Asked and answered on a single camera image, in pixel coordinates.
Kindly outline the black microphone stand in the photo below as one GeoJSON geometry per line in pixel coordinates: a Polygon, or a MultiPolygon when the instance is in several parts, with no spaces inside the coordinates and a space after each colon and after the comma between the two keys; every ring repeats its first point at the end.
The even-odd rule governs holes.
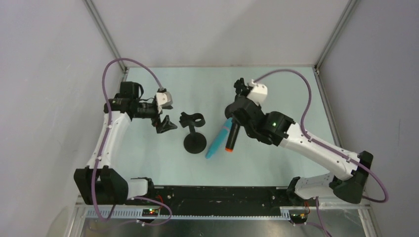
{"type": "Polygon", "coordinates": [[[189,134],[183,141],[185,150],[191,154],[201,153],[207,146],[205,136],[195,130],[196,127],[202,127],[206,124],[204,116],[200,113],[189,115],[185,112],[181,113],[179,123],[183,128],[189,128],[189,134]]]}
{"type": "Polygon", "coordinates": [[[247,84],[245,84],[244,78],[240,78],[238,79],[235,83],[234,83],[234,88],[235,88],[235,97],[234,100],[231,104],[227,105],[225,110],[224,110],[224,115],[227,119],[231,118],[231,105],[238,99],[241,97],[247,97],[248,94],[250,93],[252,87],[248,86],[247,84]]]}

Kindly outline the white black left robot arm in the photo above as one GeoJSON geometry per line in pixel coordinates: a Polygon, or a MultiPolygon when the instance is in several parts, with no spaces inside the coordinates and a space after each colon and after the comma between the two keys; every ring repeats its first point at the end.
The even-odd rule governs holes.
{"type": "Polygon", "coordinates": [[[151,180],[126,180],[117,171],[117,154],[133,119],[150,119],[158,134],[177,129],[169,116],[160,118],[164,109],[172,109],[172,96],[158,89],[151,102],[141,99],[144,90],[136,82],[121,82],[120,91],[104,104],[104,123],[98,143],[86,167],[76,169],[74,180],[87,205],[125,204],[128,199],[148,193],[151,180]]]}

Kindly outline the blue microphone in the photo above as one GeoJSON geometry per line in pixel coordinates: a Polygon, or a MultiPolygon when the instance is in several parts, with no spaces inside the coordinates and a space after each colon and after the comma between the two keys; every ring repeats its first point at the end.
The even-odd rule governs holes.
{"type": "Polygon", "coordinates": [[[213,157],[217,151],[220,149],[221,145],[223,144],[224,140],[227,138],[230,129],[232,126],[232,118],[228,118],[226,122],[221,127],[220,131],[212,141],[211,145],[209,146],[207,153],[205,155],[206,159],[213,157]]]}

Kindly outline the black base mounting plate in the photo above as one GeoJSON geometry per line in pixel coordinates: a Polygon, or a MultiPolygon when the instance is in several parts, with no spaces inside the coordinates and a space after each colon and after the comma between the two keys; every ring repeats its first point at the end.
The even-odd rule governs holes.
{"type": "Polygon", "coordinates": [[[173,214],[279,214],[282,207],[316,205],[283,187],[155,186],[146,197],[162,201],[173,214]]]}

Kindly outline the controller board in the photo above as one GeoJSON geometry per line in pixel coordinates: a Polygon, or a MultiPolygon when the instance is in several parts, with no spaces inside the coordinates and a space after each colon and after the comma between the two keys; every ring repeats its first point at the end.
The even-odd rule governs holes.
{"type": "Polygon", "coordinates": [[[158,217],[160,213],[160,208],[144,208],[142,210],[142,217],[158,217]]]}
{"type": "Polygon", "coordinates": [[[290,223],[293,225],[305,225],[307,222],[309,214],[308,213],[291,213],[290,214],[290,223]]]}

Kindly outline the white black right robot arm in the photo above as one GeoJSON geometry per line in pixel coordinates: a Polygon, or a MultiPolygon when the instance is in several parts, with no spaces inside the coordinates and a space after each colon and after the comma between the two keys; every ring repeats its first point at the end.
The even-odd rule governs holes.
{"type": "Polygon", "coordinates": [[[264,113],[261,106],[240,96],[225,109],[232,118],[232,129],[243,127],[248,137],[297,152],[329,171],[311,178],[295,177],[288,186],[289,195],[299,201],[335,196],[359,204],[374,156],[367,152],[350,152],[303,131],[301,126],[281,112],[264,113]]]}

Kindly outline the black microphone orange tip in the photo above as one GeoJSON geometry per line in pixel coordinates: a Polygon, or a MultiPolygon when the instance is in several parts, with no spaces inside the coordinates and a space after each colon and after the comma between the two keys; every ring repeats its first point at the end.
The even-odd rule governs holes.
{"type": "Polygon", "coordinates": [[[232,122],[232,126],[225,145],[226,151],[233,152],[240,131],[240,127],[241,126],[238,123],[232,122]]]}

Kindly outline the left controller board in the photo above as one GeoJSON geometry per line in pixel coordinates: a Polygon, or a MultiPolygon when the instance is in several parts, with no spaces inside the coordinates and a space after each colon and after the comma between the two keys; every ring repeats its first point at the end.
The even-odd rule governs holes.
{"type": "Polygon", "coordinates": [[[142,217],[158,217],[160,213],[160,208],[144,208],[142,210],[142,217]]]}

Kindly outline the aluminium frame rail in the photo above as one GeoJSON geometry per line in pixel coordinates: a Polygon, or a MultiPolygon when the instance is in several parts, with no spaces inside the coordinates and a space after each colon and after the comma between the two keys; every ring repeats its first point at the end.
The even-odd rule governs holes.
{"type": "Polygon", "coordinates": [[[352,204],[338,199],[337,197],[320,197],[320,208],[323,209],[370,209],[371,202],[368,200],[361,200],[359,204],[352,204]]]}

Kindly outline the right controller board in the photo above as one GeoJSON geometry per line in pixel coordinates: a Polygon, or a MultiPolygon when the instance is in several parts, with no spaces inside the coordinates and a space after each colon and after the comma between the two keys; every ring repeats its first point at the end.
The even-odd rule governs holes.
{"type": "Polygon", "coordinates": [[[290,214],[290,223],[293,225],[305,225],[307,222],[309,214],[308,213],[291,213],[290,214]]]}

